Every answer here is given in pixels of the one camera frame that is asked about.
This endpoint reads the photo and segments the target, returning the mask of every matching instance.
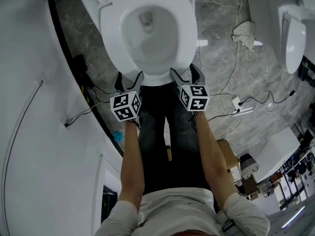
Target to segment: gray marble tile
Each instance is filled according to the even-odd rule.
[[[206,77],[206,86],[210,94],[221,93],[225,87],[236,62],[237,43],[232,41],[232,30],[238,23],[240,0],[217,0],[216,5],[209,0],[196,0],[196,18],[199,40],[207,40],[207,46],[196,47],[193,63],[201,68]],[[57,0],[57,9],[62,28],[73,56],[83,54],[88,66],[88,75],[92,81],[105,91],[109,89],[113,77],[118,72],[111,62],[101,35],[87,14],[81,0]],[[241,22],[249,20],[247,0],[243,0]],[[183,78],[190,80],[188,70]],[[255,47],[249,51],[239,46],[238,65],[224,93],[237,95],[241,99],[253,96],[264,101],[268,91],[273,93],[275,101],[285,99],[298,85],[296,74],[289,75],[279,66],[272,49],[268,46]],[[95,89],[102,100],[108,95]],[[94,93],[90,92],[96,102]],[[264,103],[249,103],[244,108],[253,107],[253,112],[241,117],[221,117],[209,122],[214,136],[225,136],[238,156],[250,153],[257,157],[267,140],[288,125],[296,132],[294,123],[298,122],[308,106],[314,101],[315,89],[307,83],[301,83],[296,94],[283,103],[274,104],[271,97]],[[228,108],[232,108],[231,95],[222,99]],[[113,117],[110,107],[102,104],[98,107],[109,129],[124,133],[123,125]],[[211,96],[206,111],[207,118],[230,114],[224,108],[220,96]],[[165,124],[165,141],[170,144],[168,124]],[[124,148],[124,141],[119,142]]]

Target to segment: rag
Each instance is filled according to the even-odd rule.
[[[252,51],[255,42],[255,24],[247,21],[233,30],[232,39],[234,42],[241,41],[249,50]]]

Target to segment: person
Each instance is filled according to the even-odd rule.
[[[191,124],[193,114],[178,95],[173,83],[143,87],[139,137],[135,123],[125,122],[122,190],[95,236],[220,235],[213,195],[246,235],[266,236],[269,220],[238,193],[204,112]],[[164,141],[165,118],[171,160]]]

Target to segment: forearm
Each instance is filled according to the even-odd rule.
[[[204,112],[196,117],[199,149],[206,178],[211,178],[216,171],[226,171],[224,155],[214,138]]]
[[[211,132],[204,112],[199,112],[195,121],[205,178],[220,208],[223,209],[226,199],[237,192],[237,189],[227,174],[224,155]]]
[[[139,210],[144,192],[144,174],[136,125],[125,122],[125,151],[121,170],[122,192],[119,200],[132,202]]]

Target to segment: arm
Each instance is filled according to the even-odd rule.
[[[226,171],[224,155],[214,138],[205,114],[196,117],[203,171],[219,207],[249,236],[266,236],[270,222],[253,203],[241,197]]]
[[[238,190],[227,174],[224,155],[211,132],[204,112],[199,112],[195,121],[205,178],[219,207],[223,209],[227,198]]]
[[[139,211],[144,192],[144,175],[136,125],[125,122],[125,152],[121,171],[122,191],[118,201],[128,201]]]
[[[138,226],[144,176],[136,125],[125,122],[125,152],[121,171],[122,191],[109,217],[95,236],[127,236]]]

